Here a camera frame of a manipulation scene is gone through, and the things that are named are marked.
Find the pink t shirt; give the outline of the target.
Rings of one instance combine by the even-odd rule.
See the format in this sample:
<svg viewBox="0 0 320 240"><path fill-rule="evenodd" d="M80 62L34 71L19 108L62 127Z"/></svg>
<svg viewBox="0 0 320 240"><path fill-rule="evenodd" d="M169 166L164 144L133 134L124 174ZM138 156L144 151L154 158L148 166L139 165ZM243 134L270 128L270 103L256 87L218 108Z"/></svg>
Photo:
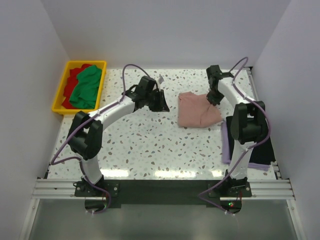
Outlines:
<svg viewBox="0 0 320 240"><path fill-rule="evenodd" d="M206 94L192 92L180 93L178 96L179 127L207 128L223 120L219 109L207 100Z"/></svg>

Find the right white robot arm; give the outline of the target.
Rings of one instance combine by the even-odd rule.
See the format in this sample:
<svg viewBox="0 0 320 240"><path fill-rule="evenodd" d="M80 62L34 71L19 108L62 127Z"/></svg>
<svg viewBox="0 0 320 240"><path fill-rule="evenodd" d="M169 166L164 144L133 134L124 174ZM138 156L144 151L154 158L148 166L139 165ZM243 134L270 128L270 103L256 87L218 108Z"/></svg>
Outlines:
<svg viewBox="0 0 320 240"><path fill-rule="evenodd" d="M245 95L235 84L231 72L222 72L218 65L206 69L209 92L208 102L219 105L223 99L233 107L230 133L234 141L231 162L225 172L223 192L230 197L245 184L252 151L270 137L265 104Z"/></svg>

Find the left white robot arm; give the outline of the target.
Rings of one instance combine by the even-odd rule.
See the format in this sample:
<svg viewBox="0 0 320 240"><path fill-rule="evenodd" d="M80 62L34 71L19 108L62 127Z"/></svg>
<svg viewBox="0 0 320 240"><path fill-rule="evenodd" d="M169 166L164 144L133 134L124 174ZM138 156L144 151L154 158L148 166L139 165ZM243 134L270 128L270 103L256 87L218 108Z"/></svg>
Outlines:
<svg viewBox="0 0 320 240"><path fill-rule="evenodd" d="M169 112L164 90L161 89L163 82L161 75L157 80L143 76L138 84L123 92L119 99L90 113L80 111L73 118L68 145L80 158L80 169L87 181L85 189L92 196L99 196L104 190L101 182L104 177L98 163L104 130L145 106L152 112Z"/></svg>

